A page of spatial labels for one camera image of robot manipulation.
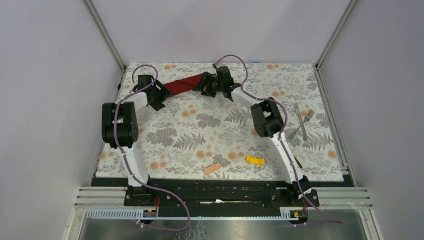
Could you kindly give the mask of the silver table knife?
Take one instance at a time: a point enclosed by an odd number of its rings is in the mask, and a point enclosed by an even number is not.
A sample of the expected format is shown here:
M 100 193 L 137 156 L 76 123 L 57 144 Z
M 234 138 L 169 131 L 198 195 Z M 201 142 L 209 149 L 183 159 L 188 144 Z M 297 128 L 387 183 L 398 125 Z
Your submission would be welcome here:
M 302 115 L 301 115 L 299 104 L 297 102 L 294 103 L 294 112 L 295 112 L 295 115 L 297 116 L 297 118 L 299 120 L 299 124 L 301 125 L 303 118 L 302 118 Z M 301 128 L 301 131 L 302 131 L 302 139 L 306 142 L 308 140 L 306 129 Z

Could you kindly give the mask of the yellow block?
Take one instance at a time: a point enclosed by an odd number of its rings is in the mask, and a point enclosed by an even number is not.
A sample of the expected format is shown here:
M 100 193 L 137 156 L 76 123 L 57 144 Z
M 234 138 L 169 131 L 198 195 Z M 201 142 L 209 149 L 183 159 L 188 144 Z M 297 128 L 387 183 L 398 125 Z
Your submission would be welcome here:
M 251 155 L 247 155 L 246 162 L 247 163 L 250 163 L 250 164 L 262 166 L 265 163 L 265 159 L 264 158 L 253 157 Z

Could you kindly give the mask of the dark brown block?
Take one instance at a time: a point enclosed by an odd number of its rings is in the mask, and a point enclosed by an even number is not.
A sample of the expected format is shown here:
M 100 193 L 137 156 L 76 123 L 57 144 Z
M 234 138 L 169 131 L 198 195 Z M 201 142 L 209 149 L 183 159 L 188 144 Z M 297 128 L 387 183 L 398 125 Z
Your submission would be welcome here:
M 303 168 L 303 165 L 299 162 L 298 158 L 297 158 L 295 155 L 294 155 L 293 157 L 294 157 L 295 162 L 297 163 L 298 167 L 299 167 L 300 169 L 302 169 L 302 168 Z

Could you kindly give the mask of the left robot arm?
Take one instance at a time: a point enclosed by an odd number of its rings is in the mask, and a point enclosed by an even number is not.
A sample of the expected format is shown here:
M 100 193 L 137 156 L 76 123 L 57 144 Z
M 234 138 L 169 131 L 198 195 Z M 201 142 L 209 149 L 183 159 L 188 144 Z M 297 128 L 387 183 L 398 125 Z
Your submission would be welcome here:
M 152 204 L 155 192 L 175 196 L 167 189 L 149 185 L 150 176 L 137 150 L 139 128 L 136 107 L 162 109 L 171 92 L 152 75 L 139 75 L 135 91 L 118 102 L 106 102 L 101 107 L 101 136 L 103 141 L 122 154 L 128 185 L 139 188 L 136 199 L 144 206 Z

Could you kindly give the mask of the dark red cloth napkin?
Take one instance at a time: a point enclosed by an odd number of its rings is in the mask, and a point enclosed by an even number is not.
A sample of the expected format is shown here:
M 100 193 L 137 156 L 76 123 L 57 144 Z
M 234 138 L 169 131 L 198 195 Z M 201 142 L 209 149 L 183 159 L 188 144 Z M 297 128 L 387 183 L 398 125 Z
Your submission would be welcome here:
M 204 74 L 198 74 L 164 84 L 164 87 L 170 91 L 170 96 L 176 96 L 181 93 L 192 91 L 203 79 Z

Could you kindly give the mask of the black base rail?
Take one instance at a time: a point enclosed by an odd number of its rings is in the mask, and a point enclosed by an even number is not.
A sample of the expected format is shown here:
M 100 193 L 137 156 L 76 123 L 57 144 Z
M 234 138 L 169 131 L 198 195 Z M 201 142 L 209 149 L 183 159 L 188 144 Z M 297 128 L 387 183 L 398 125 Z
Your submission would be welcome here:
M 275 180 L 183 180 L 151 178 L 149 187 L 124 178 L 95 177 L 94 187 L 123 187 L 124 206 L 144 208 L 143 217 L 278 217 L 281 208 L 299 214 L 320 206 L 310 183 Z

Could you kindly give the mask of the light wooden block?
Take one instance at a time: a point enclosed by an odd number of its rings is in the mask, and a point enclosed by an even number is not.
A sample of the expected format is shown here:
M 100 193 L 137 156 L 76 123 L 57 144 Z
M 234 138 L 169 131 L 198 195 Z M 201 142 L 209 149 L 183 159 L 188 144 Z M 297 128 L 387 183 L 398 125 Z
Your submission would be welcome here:
M 203 170 L 203 172 L 204 172 L 205 175 L 209 175 L 209 174 L 211 174 L 211 173 L 219 170 L 220 168 L 221 168 L 221 164 L 219 162 L 217 162 L 217 163 L 215 163 L 213 165 L 210 165 L 210 166 L 206 167 Z

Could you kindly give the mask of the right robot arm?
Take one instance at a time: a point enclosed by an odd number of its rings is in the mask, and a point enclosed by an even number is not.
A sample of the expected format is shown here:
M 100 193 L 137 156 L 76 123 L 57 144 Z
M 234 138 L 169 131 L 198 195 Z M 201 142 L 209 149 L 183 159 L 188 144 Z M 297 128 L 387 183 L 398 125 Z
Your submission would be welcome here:
M 309 207 L 317 209 L 312 202 L 313 190 L 308 178 L 295 161 L 284 133 L 287 124 L 287 112 L 274 98 L 257 97 L 245 91 L 243 83 L 236 83 L 226 66 L 218 67 L 215 74 L 204 72 L 200 75 L 200 81 L 193 88 L 202 95 L 215 97 L 218 92 L 232 102 L 243 107 L 250 108 L 253 125 L 256 133 L 267 138 L 270 149 L 280 162 L 283 180 L 289 184 L 287 201 L 293 206 L 299 206 L 307 202 Z

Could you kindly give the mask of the silver fork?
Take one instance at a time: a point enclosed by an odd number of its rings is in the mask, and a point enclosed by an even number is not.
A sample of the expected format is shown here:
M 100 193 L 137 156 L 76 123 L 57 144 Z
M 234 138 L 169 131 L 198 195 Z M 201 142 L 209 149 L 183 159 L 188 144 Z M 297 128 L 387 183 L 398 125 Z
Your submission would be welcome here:
M 289 138 L 290 139 L 293 139 L 294 137 L 295 137 L 295 135 L 296 135 L 296 133 L 300 130 L 300 129 L 304 129 L 305 128 L 305 126 L 304 126 L 304 124 L 305 123 L 307 123 L 307 122 L 309 122 L 311 119 L 312 119 L 312 117 L 315 115 L 315 111 L 314 110 L 310 110 L 308 113 L 307 113 L 307 115 L 303 118 L 303 120 L 302 120 L 302 122 L 301 122 L 301 125 L 299 126 L 299 127 L 297 127 L 290 135 L 289 135 Z

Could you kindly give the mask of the floral patterned table mat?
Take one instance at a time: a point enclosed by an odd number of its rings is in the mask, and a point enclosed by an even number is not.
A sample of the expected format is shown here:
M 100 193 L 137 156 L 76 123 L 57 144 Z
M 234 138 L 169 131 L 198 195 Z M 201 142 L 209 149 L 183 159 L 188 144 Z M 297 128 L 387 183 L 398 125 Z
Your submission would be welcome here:
M 228 65 L 236 82 L 250 94 L 281 103 L 288 113 L 284 132 L 299 125 L 300 113 L 315 114 L 305 125 L 307 141 L 299 130 L 288 145 L 310 181 L 341 182 L 343 173 L 330 122 L 310 63 L 240 63 Z M 254 128 L 248 107 L 224 98 L 188 91 L 168 98 L 159 111 L 138 108 L 137 150 L 149 175 L 161 179 L 282 180 L 282 167 L 267 138 Z M 246 162 L 247 155 L 263 158 L 263 165 Z M 204 169 L 220 163 L 208 175 Z

